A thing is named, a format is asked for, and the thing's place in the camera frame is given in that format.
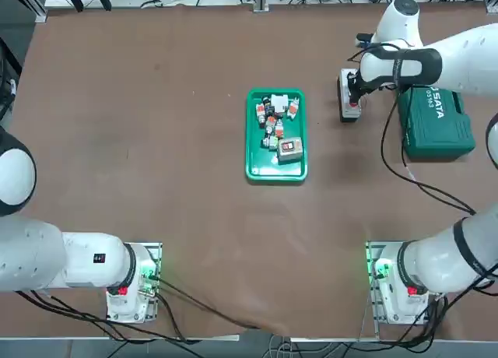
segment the brown table surface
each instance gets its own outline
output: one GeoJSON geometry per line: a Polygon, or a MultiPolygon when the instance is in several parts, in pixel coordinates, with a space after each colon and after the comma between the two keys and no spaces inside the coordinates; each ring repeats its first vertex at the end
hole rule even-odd
{"type": "MultiPolygon", "coordinates": [[[[220,311],[281,335],[359,337],[368,282],[365,240],[426,237],[462,215],[389,174],[381,130],[393,95],[338,120],[336,79],[384,5],[53,13],[26,58],[11,132],[37,160],[23,214],[62,230],[162,241],[163,274],[220,311]],[[307,98],[309,174],[301,186],[244,175],[245,97],[257,86],[307,98]]],[[[482,4],[422,5],[426,43],[491,23],[482,4]]],[[[496,101],[465,97],[477,148],[453,163],[411,165],[418,179],[475,209],[496,200],[484,130],[496,101]]],[[[388,159],[401,170],[398,119],[388,159]]],[[[103,290],[56,293],[105,315],[103,290]]],[[[3,293],[0,335],[101,336],[3,293]]],[[[240,332],[171,297],[186,335],[240,332]]],[[[447,316],[442,339],[498,340],[498,308],[479,294],[447,316]]],[[[373,337],[370,307],[362,337],[373,337]]],[[[170,321],[144,325],[172,335],[170,321]]],[[[381,329],[393,338],[403,328],[381,329]]]]}

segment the sata logo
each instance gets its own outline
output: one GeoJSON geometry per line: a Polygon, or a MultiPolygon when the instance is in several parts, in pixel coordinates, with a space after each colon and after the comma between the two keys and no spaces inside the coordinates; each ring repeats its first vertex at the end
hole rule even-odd
{"type": "Polygon", "coordinates": [[[427,103],[429,107],[436,109],[437,119],[444,117],[444,109],[443,104],[441,103],[441,94],[439,92],[439,88],[430,87],[426,91],[427,93],[427,103]]]}

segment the green toolbox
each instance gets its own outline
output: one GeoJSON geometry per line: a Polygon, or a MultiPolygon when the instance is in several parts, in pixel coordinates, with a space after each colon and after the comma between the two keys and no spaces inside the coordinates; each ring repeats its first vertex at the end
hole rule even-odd
{"type": "Polygon", "coordinates": [[[246,102],[246,175],[299,183],[308,173],[306,100],[297,88],[254,88],[246,102]]]}
{"type": "Polygon", "coordinates": [[[412,90],[410,108],[410,90],[398,102],[405,150],[411,160],[450,160],[475,148],[470,118],[459,93],[433,87],[412,90]]]}

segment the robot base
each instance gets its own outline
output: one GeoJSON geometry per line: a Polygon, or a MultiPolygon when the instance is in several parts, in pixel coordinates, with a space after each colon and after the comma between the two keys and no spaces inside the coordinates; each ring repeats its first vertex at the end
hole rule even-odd
{"type": "Polygon", "coordinates": [[[106,292],[107,319],[120,323],[143,323],[157,317],[156,291],[159,284],[144,275],[160,277],[161,243],[129,243],[135,252],[136,269],[126,294],[106,292]]]}
{"type": "Polygon", "coordinates": [[[361,105],[355,107],[349,104],[348,74],[356,73],[355,68],[342,68],[337,79],[337,95],[341,122],[354,122],[361,115],[361,105]]]}
{"type": "MultiPolygon", "coordinates": [[[[402,242],[367,242],[367,264],[371,275],[370,292],[374,305],[373,315],[381,323],[411,325],[426,309],[429,294],[410,295],[398,274],[398,250],[402,242]]],[[[426,321],[426,315],[416,324],[426,321]]]]}

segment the robotic arm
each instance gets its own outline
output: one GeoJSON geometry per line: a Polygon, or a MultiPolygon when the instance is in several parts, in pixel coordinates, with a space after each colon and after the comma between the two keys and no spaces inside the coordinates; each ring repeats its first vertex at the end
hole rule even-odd
{"type": "Polygon", "coordinates": [[[160,244],[123,243],[105,233],[62,233],[14,214],[28,203],[36,182],[30,151],[0,127],[0,292],[106,288],[108,318],[154,319],[160,244]]]}
{"type": "MultiPolygon", "coordinates": [[[[342,118],[356,119],[359,99],[382,86],[432,86],[498,96],[498,24],[477,27],[423,46],[419,7],[395,0],[385,11],[358,70],[339,77],[342,118]]],[[[498,114],[486,129],[488,154],[498,168],[498,114]]],[[[428,294],[466,289],[498,262],[498,205],[460,220],[424,240],[386,245],[377,275],[389,323],[411,324],[426,308],[428,294]]]]}

